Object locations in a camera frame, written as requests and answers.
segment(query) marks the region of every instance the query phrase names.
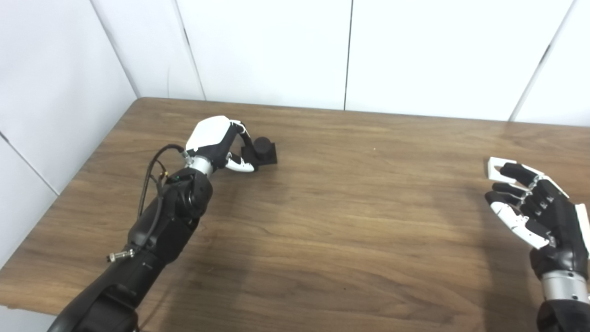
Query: white wall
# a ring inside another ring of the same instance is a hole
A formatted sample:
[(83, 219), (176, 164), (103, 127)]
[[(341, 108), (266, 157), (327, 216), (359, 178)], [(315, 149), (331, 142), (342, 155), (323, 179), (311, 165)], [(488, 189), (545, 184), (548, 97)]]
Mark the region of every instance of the white wall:
[(570, 3), (355, 0), (346, 109), (506, 121)]
[(590, 126), (590, 1), (577, 0), (516, 116), (519, 122)]
[(91, 0), (139, 97), (204, 100), (175, 0)]
[(60, 193), (135, 100), (94, 9), (4, 0), (0, 132)]
[(47, 331), (55, 316), (34, 313), (26, 310), (12, 310), (0, 306), (0, 323), (3, 331), (9, 332), (44, 332)]
[(0, 138), (0, 268), (18, 248), (57, 195)]
[(343, 109), (350, 0), (179, 0), (207, 100)]

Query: robotic finger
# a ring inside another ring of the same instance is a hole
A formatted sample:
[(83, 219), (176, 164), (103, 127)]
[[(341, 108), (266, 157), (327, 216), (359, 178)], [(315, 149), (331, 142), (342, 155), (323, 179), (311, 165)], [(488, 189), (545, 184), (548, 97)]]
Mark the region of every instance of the robotic finger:
[[(546, 244), (551, 243), (553, 245), (555, 239), (551, 235), (551, 230), (563, 227), (563, 225), (555, 222), (555, 220), (559, 220), (557, 216), (554, 216), (556, 213), (555, 207), (557, 205), (561, 206), (564, 201), (569, 199), (569, 196), (565, 191), (563, 191), (549, 176), (545, 175), (545, 173), (527, 165), (519, 164), (513, 160), (491, 157), (488, 164), (488, 171), (488, 177), (490, 179), (503, 181), (503, 183), (494, 183), (492, 185), (492, 190), (494, 191), (486, 194), (486, 199), (492, 210), (494, 210), (502, 221), (510, 227), (509, 222), (505, 220), (506, 218), (512, 220), (512, 224), (521, 223), (522, 221), (514, 221), (515, 219), (513, 216), (506, 216), (503, 219), (498, 212), (500, 211), (498, 208), (500, 203), (494, 202), (498, 202), (501, 199), (502, 204), (509, 203), (515, 206), (517, 209), (516, 211), (520, 212), (522, 217), (527, 218), (527, 228), (534, 230), (534, 233), (544, 237), (548, 241)], [(513, 183), (515, 182), (519, 182), (526, 187), (514, 185)], [(575, 205), (574, 213), (577, 215), (577, 221), (585, 242), (586, 251), (590, 252), (590, 224), (588, 223), (588, 215), (585, 205)], [(539, 249), (538, 245), (541, 244), (540, 241), (534, 240), (531, 242), (527, 240), (531, 238), (534, 239), (534, 237), (529, 235), (526, 235), (526, 237), (523, 237), (520, 234), (517, 235), (527, 243)]]
[(548, 245), (550, 243), (549, 230), (522, 215), (506, 202), (505, 197), (495, 191), (486, 193), (486, 200), (491, 209), (514, 234), (536, 249)]
[(244, 161), (244, 159), (232, 152), (228, 152), (227, 164), (225, 165), (229, 170), (236, 172), (254, 172), (256, 168), (252, 163)]
[(246, 126), (238, 120), (230, 120), (230, 122), (237, 128), (238, 134), (240, 135), (240, 137), (242, 137), (244, 144), (252, 145), (252, 138), (250, 137), (250, 134), (248, 133)]

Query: robotic hand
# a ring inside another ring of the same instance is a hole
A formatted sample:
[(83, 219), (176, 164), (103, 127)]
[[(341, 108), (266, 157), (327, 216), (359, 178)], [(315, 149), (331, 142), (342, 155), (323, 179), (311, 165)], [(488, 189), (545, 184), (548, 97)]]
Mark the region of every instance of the robotic hand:
[[(499, 174), (495, 167), (501, 167)], [(574, 205), (550, 177), (513, 160), (492, 157), (488, 173), (490, 179), (504, 181), (486, 193), (491, 209), (533, 246), (530, 263), (545, 297), (537, 316), (539, 331), (590, 331), (590, 225), (585, 205)], [(517, 181), (524, 187), (514, 185)]]
[[(242, 156), (230, 152), (237, 135), (245, 145)], [(168, 177), (160, 163), (163, 172), (155, 180), (152, 168), (167, 149), (180, 152), (186, 167)], [(268, 138), (252, 143), (243, 123), (224, 116), (199, 122), (186, 149), (175, 144), (163, 147), (147, 168), (137, 221), (129, 230), (127, 244), (107, 257), (106, 271), (63, 309), (48, 332), (139, 331), (135, 309), (164, 267), (178, 258), (199, 224), (213, 194), (211, 174), (225, 167), (253, 172), (260, 165), (276, 162), (276, 150)], [(158, 195), (143, 211), (150, 178), (156, 182)]]

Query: wood grain surface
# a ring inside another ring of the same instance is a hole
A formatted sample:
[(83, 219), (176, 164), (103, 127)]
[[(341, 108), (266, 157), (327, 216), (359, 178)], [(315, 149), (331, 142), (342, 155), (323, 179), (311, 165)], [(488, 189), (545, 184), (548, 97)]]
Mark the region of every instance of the wood grain surface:
[(133, 104), (0, 271), (0, 304), (59, 313), (125, 243), (152, 155), (214, 115), (276, 142), (279, 164), (214, 174), (143, 330), (536, 331), (540, 283), (483, 198), (484, 162), (590, 203), (590, 129), (169, 99)]

